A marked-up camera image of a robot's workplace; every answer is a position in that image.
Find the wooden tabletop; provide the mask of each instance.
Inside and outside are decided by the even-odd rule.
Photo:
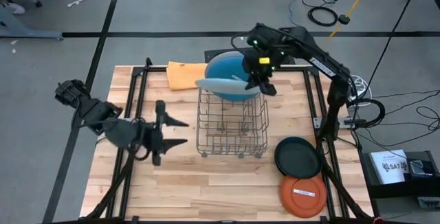
[[[133,66],[117,66],[113,73],[108,101],[118,107],[125,107],[132,70]],[[330,80],[325,76],[321,79],[324,94],[327,94]],[[202,158],[195,141],[199,90],[171,91],[165,72],[149,72],[142,117],[153,121],[155,101],[165,101],[166,111],[190,127],[164,127],[164,137],[185,138],[188,142],[168,151],[162,157],[160,167],[154,167],[150,158],[135,161],[127,218],[137,215],[141,220],[161,221],[304,221],[287,213],[281,206],[278,189],[282,175],[273,159],[277,143],[285,137],[302,137],[315,145],[304,76],[301,72],[276,72],[271,82],[278,94],[265,97],[269,107],[269,128],[268,148],[262,158],[239,159],[231,155]],[[139,88],[138,83],[134,100],[138,98]],[[131,117],[135,115],[136,104],[135,101]],[[347,116],[345,108],[340,116]],[[348,130],[340,130],[339,136],[354,142]],[[341,141],[336,141],[335,147],[344,186],[360,207],[372,215],[358,152],[352,145]],[[116,151],[117,148],[107,140],[96,146],[81,216],[90,213],[109,189]],[[333,185],[332,193],[336,214],[341,216]],[[118,191],[115,210],[119,209],[121,194],[122,187]],[[319,220],[321,215],[327,215],[327,208],[308,220]]]

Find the orange plate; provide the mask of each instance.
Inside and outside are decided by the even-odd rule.
[[[319,176],[310,179],[286,176],[281,182],[280,198],[290,214],[310,218],[321,213],[327,200],[327,191]]]

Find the black plate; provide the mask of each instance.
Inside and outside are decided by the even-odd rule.
[[[310,179],[322,169],[318,151],[307,140],[299,137],[288,137],[278,144],[275,164],[283,175],[297,179]]]

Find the blue bowl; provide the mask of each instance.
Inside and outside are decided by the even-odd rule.
[[[219,60],[213,58],[205,70],[205,78],[221,78],[236,80],[240,78],[244,81],[248,80],[249,74],[243,70],[243,55],[229,56]],[[253,94],[228,94],[214,93],[216,96],[230,101],[244,101],[257,95]]]

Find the small black knob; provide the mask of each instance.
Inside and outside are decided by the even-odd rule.
[[[346,25],[346,24],[348,24],[348,23],[350,22],[350,18],[347,17],[347,16],[345,16],[345,15],[343,15],[343,14],[341,14],[341,15],[338,17],[338,21],[339,21],[341,24]]]

